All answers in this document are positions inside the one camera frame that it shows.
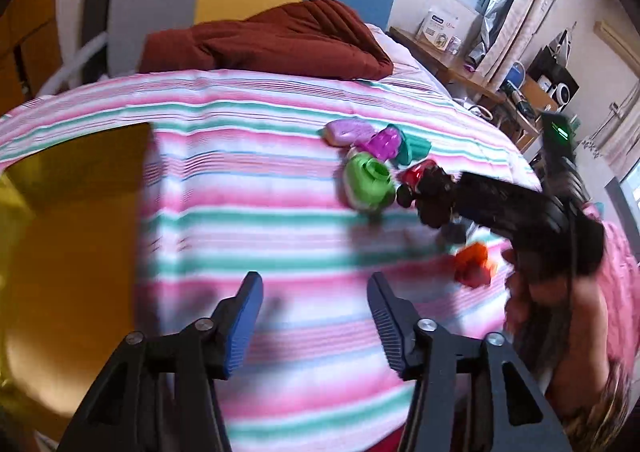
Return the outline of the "white product box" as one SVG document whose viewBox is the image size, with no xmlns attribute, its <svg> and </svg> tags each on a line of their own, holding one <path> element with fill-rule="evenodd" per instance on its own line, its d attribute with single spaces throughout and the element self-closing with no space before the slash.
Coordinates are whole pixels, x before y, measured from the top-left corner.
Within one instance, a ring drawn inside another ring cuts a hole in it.
<svg viewBox="0 0 640 452">
<path fill-rule="evenodd" d="M 426 41 L 438 51 L 445 51 L 451 38 L 456 34 L 459 17 L 440 8 L 430 8 L 421 22 L 416 36 Z"/>
</svg>

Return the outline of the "gold metal tray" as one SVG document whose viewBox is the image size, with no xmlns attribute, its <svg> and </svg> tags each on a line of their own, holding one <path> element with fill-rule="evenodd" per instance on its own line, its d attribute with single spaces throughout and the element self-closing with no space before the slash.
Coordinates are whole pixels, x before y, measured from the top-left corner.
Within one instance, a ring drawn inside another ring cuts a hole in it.
<svg viewBox="0 0 640 452">
<path fill-rule="evenodd" d="M 134 327 L 145 123 L 56 143 L 1 172 L 1 400 L 66 418 Z"/>
</svg>

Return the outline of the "dark red quilted blanket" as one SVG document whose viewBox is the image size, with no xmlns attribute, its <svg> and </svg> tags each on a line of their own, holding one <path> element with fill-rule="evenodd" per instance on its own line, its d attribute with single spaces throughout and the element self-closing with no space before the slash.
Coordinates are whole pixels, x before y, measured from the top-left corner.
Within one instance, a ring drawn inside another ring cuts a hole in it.
<svg viewBox="0 0 640 452">
<path fill-rule="evenodd" d="M 332 80 L 381 80 L 390 56 L 337 0 L 287 3 L 243 20 L 201 22 L 146 36 L 138 71 L 249 70 Z"/>
</svg>

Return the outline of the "lilac oval soap box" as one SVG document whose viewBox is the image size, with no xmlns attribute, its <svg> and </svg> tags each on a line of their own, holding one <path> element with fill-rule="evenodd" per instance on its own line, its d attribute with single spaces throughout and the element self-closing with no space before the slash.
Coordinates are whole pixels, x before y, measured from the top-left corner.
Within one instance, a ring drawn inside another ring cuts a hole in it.
<svg viewBox="0 0 640 452">
<path fill-rule="evenodd" d="M 337 119 L 327 123 L 322 129 L 322 138 L 335 147 L 349 147 L 352 144 L 368 141 L 375 129 L 361 119 Z"/>
</svg>

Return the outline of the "magenta perforated dome toy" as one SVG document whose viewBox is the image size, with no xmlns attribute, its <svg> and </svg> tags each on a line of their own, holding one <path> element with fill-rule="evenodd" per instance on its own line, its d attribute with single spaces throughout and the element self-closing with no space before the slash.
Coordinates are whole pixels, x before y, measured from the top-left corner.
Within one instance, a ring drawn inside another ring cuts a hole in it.
<svg viewBox="0 0 640 452">
<path fill-rule="evenodd" d="M 402 138 L 399 130 L 387 126 L 376 132 L 365 142 L 359 144 L 360 151 L 367 152 L 380 161 L 394 159 L 399 154 Z"/>
</svg>

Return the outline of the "green round valve toy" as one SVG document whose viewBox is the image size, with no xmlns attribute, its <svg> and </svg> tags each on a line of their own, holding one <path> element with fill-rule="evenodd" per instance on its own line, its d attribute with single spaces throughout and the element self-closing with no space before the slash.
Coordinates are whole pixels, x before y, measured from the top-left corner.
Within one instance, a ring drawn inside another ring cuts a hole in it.
<svg viewBox="0 0 640 452">
<path fill-rule="evenodd" d="M 358 211 L 379 212 L 395 200 L 390 170 L 367 152 L 347 157 L 342 182 L 349 206 Z"/>
</svg>

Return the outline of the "wooden desk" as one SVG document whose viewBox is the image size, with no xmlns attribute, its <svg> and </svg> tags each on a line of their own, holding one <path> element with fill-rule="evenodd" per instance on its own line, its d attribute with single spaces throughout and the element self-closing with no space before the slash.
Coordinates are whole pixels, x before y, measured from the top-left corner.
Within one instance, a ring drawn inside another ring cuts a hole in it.
<svg viewBox="0 0 640 452">
<path fill-rule="evenodd" d="M 416 40 L 407 31 L 392 27 L 390 37 L 402 44 L 426 67 L 444 86 L 449 83 L 461 84 L 469 97 L 478 105 L 491 105 L 494 123 L 499 129 L 503 125 L 513 123 L 511 139 L 521 153 L 525 153 L 538 138 L 539 132 L 535 123 L 527 120 L 510 98 L 502 91 L 491 91 L 484 79 L 464 68 L 463 60 L 446 52 L 440 52 L 434 46 Z"/>
</svg>

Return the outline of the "brown honeycomb block toy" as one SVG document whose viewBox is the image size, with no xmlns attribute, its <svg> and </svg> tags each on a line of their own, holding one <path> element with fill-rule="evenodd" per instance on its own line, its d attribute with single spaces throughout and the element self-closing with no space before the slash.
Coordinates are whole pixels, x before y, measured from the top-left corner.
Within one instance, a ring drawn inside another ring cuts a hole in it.
<svg viewBox="0 0 640 452">
<path fill-rule="evenodd" d="M 431 229 L 440 229 L 451 219 L 454 180 L 441 167 L 426 169 L 416 186 L 414 202 L 421 222 Z"/>
</svg>

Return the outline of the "teal flanged cylinder toy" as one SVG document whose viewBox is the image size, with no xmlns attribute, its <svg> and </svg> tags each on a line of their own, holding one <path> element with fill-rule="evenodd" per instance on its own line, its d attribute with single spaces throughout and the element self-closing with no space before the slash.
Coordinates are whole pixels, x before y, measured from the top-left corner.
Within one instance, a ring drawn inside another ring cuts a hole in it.
<svg viewBox="0 0 640 452">
<path fill-rule="evenodd" d="M 388 126 L 395 129 L 400 136 L 397 155 L 392 159 L 396 167 L 409 167 L 416 161 L 425 159 L 431 152 L 432 143 L 426 138 L 408 133 L 393 123 L 389 123 Z"/>
</svg>

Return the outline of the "orange red block toy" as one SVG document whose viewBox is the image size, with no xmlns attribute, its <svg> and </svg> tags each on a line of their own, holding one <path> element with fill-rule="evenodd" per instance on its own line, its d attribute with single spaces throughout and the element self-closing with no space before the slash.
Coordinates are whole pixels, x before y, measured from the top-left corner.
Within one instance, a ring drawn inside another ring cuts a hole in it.
<svg viewBox="0 0 640 452">
<path fill-rule="evenodd" d="M 496 273 L 497 264 L 482 243 L 465 246 L 454 255 L 454 279 L 465 287 L 489 286 Z"/>
</svg>

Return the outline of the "striped pink green bedspread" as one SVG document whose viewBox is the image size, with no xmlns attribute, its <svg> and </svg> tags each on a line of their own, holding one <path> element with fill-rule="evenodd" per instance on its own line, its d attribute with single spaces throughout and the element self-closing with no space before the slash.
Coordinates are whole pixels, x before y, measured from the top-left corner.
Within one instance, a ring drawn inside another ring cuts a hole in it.
<svg viewBox="0 0 640 452">
<path fill-rule="evenodd" d="M 367 305 L 375 271 L 450 331 L 480 336 L 503 320 L 501 277 L 459 286 L 446 249 L 413 211 L 390 207 L 371 219 L 349 207 L 344 156 L 320 134 L 344 118 L 426 138 L 450 173 L 538 185 L 512 142 L 433 80 L 136 74 L 36 98 L 1 120 L 1 172 L 81 135 L 150 126 L 132 329 L 179 331 L 247 272 L 262 276 L 244 364 L 217 387 L 237 451 L 362 451 L 404 424 L 411 387 L 388 367 Z M 2 400 L 1 413 L 6 427 L 52 439 L 70 419 L 32 418 Z"/>
</svg>

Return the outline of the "red cylinder toy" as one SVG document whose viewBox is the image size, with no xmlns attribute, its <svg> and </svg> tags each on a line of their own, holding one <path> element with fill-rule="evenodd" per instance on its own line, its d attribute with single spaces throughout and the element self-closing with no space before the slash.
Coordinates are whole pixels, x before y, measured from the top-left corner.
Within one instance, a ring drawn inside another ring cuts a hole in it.
<svg viewBox="0 0 640 452">
<path fill-rule="evenodd" d="M 410 167 L 402 170 L 398 175 L 399 186 L 396 191 L 397 204 L 402 208 L 410 208 L 416 194 L 418 193 L 418 184 L 427 170 L 436 167 L 436 161 L 426 158 Z"/>
</svg>

